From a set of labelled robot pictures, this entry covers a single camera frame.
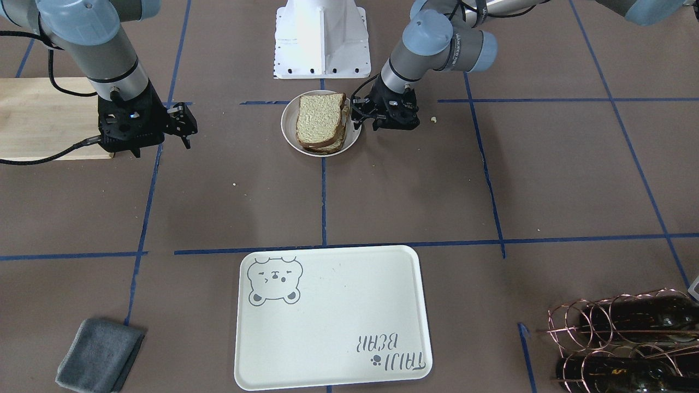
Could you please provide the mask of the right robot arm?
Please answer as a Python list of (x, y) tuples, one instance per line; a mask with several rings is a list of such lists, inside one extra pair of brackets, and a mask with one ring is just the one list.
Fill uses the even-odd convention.
[(77, 149), (99, 145), (105, 152), (129, 151), (140, 157), (143, 147), (160, 145), (165, 135), (179, 137), (190, 148), (198, 132), (187, 104), (167, 109), (145, 71), (123, 22), (155, 17), (160, 1), (2, 1), (2, 17), (19, 31), (4, 37), (35, 38), (45, 45), (53, 87), (54, 52), (65, 51), (89, 80), (98, 99), (97, 136), (73, 144), (58, 154), (26, 164), (59, 159)]

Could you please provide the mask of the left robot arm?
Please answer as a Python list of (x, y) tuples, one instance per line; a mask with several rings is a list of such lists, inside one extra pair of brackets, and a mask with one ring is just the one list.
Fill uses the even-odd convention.
[(570, 141), (621, 139), (623, 132), (662, 139), (697, 133), (697, 21), (682, 1), (651, 2), (636, 24), (617, 1), (526, 1), (507, 18), (489, 18), (462, 34), (462, 52), (496, 41), (494, 64), (457, 77), (443, 65), (418, 82), (422, 124), (369, 133), (391, 140), (466, 125), (482, 137)]

